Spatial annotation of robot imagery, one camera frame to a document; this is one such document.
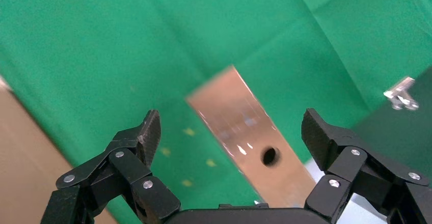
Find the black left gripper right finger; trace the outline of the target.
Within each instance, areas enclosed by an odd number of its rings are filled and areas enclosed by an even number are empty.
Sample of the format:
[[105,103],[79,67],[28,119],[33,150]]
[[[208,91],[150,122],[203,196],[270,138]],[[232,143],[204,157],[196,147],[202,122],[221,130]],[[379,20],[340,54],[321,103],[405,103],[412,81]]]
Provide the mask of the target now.
[[353,194],[362,196],[387,223],[431,223],[429,179],[371,149],[352,130],[327,123],[306,109],[301,137],[324,173],[305,208],[336,223]]

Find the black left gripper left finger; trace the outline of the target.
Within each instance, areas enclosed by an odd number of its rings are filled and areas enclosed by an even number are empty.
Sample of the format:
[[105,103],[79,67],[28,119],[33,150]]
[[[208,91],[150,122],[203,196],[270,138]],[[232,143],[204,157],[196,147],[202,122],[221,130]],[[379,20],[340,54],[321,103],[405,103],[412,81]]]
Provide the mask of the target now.
[[102,153],[57,179],[41,222],[93,223],[119,196],[140,222],[166,222],[180,201],[150,169],[160,137],[157,110],[148,111],[139,126],[117,132]]

